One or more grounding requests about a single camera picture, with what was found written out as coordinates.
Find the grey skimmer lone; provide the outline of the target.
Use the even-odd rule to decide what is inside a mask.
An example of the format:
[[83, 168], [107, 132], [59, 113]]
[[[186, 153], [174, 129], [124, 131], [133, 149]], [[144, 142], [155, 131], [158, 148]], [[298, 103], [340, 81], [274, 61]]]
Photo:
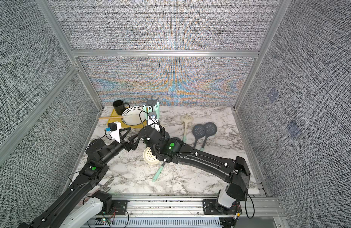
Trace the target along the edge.
[[154, 106], [154, 111], [156, 112], [156, 120], [157, 120], [158, 123], [160, 123], [160, 120], [159, 120], [159, 117], [160, 117], [159, 104], [156, 104], [156, 105]]

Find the cream skimmer mint handle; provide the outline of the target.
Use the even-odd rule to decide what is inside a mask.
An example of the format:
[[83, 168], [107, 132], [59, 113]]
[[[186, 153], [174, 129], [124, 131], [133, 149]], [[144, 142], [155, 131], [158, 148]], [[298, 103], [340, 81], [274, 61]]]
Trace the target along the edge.
[[158, 177], [160, 176], [162, 170], [164, 169], [166, 165], [166, 162], [163, 162], [162, 165], [159, 167], [159, 169], [157, 170], [156, 174], [154, 175], [153, 179], [152, 179], [152, 182], [156, 182]]

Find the grey utensil rack stand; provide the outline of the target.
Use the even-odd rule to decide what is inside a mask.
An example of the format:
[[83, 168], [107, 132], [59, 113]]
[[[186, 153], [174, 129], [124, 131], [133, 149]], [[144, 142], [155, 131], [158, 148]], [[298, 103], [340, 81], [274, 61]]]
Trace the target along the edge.
[[159, 108], [160, 108], [160, 102], [158, 101], [159, 98], [153, 99], [153, 96], [151, 96], [150, 99], [148, 99], [147, 97], [145, 97], [145, 105], [148, 106], [148, 112], [155, 112], [154, 111], [154, 106], [156, 104], [159, 104]]

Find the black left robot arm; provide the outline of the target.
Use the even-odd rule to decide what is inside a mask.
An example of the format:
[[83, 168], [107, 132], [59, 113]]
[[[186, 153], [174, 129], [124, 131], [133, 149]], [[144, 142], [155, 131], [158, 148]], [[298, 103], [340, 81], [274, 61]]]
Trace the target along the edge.
[[113, 141], [107, 145], [104, 140], [93, 140], [86, 149], [87, 163], [78, 172], [78, 176], [69, 188], [41, 215], [32, 222], [21, 223], [20, 228], [59, 228], [76, 205], [97, 186], [107, 173], [108, 163], [121, 151], [131, 151], [138, 147], [138, 134], [125, 140], [131, 128], [119, 130], [120, 142]]

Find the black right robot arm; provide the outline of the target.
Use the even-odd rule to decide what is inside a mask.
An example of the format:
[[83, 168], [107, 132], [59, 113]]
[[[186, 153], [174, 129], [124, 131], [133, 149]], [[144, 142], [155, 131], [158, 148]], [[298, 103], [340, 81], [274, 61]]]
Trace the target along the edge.
[[150, 126], [143, 127], [138, 138], [151, 149], [157, 160], [192, 166], [227, 183], [218, 193], [216, 204], [219, 207], [229, 210], [236, 201], [248, 200], [251, 172], [243, 157], [230, 159], [208, 154], [178, 138], [166, 138], [165, 129], [158, 132]]

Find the grey skimmer back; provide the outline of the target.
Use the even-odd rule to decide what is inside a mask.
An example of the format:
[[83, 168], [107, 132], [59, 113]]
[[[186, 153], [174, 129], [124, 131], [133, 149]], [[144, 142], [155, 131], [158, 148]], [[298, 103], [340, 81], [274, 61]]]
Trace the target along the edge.
[[201, 151], [204, 151], [207, 139], [217, 133], [217, 126], [213, 122], [205, 123], [204, 127], [205, 127], [205, 140], [201, 147]]

